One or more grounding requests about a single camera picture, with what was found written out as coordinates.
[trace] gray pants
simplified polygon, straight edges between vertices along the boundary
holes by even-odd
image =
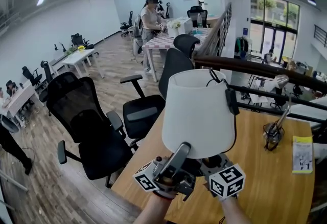
[[[143,29],[143,31],[142,31],[143,45],[145,43],[149,42],[154,37],[155,37],[155,33],[154,32],[152,32],[151,30]],[[161,57],[163,63],[165,63],[165,61],[166,61],[166,55],[167,55],[167,50],[160,49],[159,51],[160,51],[160,57]],[[151,59],[153,59],[152,50],[149,50],[149,52],[150,52]],[[148,55],[147,55],[147,53],[145,51],[144,51],[144,58],[143,58],[143,68],[145,70],[149,70],[150,69]]]

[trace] chair armrest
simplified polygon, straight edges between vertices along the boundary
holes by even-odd
[[[58,143],[57,153],[58,153],[59,163],[61,165],[65,164],[67,162],[67,156],[66,156],[66,145],[64,140]]]
[[[113,110],[109,111],[107,113],[107,117],[115,131],[120,130],[124,127],[121,118],[118,116],[118,114],[115,111]]]
[[[128,114],[127,119],[129,122],[137,122],[140,120],[144,120],[146,118],[150,118],[157,113],[158,113],[158,109],[156,107],[151,107],[138,112]]]
[[[133,75],[133,76],[125,77],[125,78],[121,79],[121,84],[136,81],[136,80],[139,80],[139,79],[143,79],[142,75]]]

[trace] white lampshade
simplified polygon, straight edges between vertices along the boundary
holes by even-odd
[[[225,75],[215,71],[218,78]],[[190,159],[203,159],[228,150],[235,139],[224,82],[210,82],[209,70],[191,70],[169,79],[162,141],[171,152],[188,142]]]

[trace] yellow booklet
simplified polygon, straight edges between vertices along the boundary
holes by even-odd
[[[312,137],[293,136],[293,173],[311,173],[313,170],[312,160]]]

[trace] round ceiling lamp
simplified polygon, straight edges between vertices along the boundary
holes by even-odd
[[[313,6],[316,6],[316,5],[317,5],[317,3],[316,3],[315,0],[308,0],[308,2],[309,2],[311,5],[313,5]]]

